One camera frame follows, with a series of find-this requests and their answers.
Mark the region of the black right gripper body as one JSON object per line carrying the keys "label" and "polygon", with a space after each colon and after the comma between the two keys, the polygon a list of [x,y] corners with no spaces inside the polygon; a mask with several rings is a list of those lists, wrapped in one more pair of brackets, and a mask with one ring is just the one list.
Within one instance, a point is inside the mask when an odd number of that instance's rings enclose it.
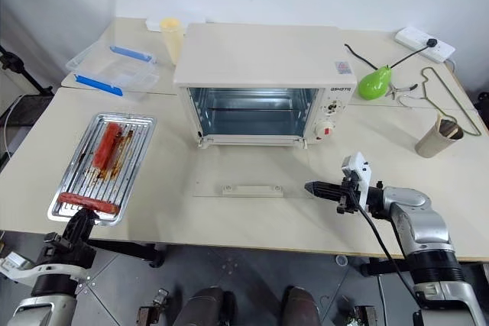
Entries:
{"label": "black right gripper body", "polygon": [[360,208],[359,191],[360,179],[357,174],[351,174],[349,177],[344,177],[340,185],[340,200],[336,211],[343,215],[345,213],[354,214]]}

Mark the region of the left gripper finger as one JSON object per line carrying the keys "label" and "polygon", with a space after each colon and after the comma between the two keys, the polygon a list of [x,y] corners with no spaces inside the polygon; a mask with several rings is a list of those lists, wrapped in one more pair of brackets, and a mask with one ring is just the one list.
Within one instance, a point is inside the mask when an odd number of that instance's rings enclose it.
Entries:
{"label": "left gripper finger", "polygon": [[80,210],[81,215],[81,232],[80,240],[87,243],[96,221],[99,220],[99,216],[91,209],[83,208]]}
{"label": "left gripper finger", "polygon": [[78,241],[83,232],[83,210],[79,210],[67,223],[63,238],[67,241]]}

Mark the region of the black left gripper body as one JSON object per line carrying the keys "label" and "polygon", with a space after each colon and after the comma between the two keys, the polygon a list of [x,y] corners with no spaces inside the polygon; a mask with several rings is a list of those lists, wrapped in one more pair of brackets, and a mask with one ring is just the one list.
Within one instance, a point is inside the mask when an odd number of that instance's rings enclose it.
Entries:
{"label": "black left gripper body", "polygon": [[63,264],[90,269],[96,257],[96,250],[86,243],[82,235],[71,237],[50,232],[44,236],[41,249],[42,264]]}

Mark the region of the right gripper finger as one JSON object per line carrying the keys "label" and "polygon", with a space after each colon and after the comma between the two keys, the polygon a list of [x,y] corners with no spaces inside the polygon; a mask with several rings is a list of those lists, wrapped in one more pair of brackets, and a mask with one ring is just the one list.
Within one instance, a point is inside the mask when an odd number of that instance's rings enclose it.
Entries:
{"label": "right gripper finger", "polygon": [[320,199],[340,199],[342,197],[342,192],[337,189],[314,189],[308,188],[307,191]]}
{"label": "right gripper finger", "polygon": [[304,185],[305,190],[340,190],[342,186],[335,183],[312,181]]}

